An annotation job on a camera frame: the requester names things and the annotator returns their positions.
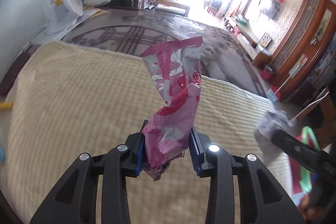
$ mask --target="hand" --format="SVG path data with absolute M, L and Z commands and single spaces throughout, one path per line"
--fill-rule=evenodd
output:
M 309 194 L 305 195 L 297 207 L 305 221 L 312 221 L 323 215 L 325 207 L 309 207 Z

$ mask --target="yellow object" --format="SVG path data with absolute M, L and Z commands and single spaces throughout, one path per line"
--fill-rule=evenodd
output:
M 60 6 L 61 4 L 63 4 L 63 1 L 62 1 L 62 0 L 55 0 L 55 1 L 54 1 L 54 4 L 55 4 L 56 6 Z
M 0 110 L 11 110 L 13 103 L 0 103 Z

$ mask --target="wall picture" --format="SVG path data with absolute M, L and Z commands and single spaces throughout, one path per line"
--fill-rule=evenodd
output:
M 267 32 L 263 35 L 263 37 L 260 39 L 259 44 L 266 48 L 272 41 L 272 38 L 269 36 Z

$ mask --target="yellow handle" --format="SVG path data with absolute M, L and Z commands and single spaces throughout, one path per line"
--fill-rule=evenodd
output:
M 13 103 L 0 103 L 0 110 L 11 110 Z

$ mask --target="white plastic object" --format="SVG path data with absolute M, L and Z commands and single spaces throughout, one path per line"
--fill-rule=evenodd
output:
M 79 16 L 83 15 L 81 0 L 62 0 L 55 5 L 54 0 L 46 0 L 45 16 L 47 18 L 46 34 L 53 34 L 73 26 Z

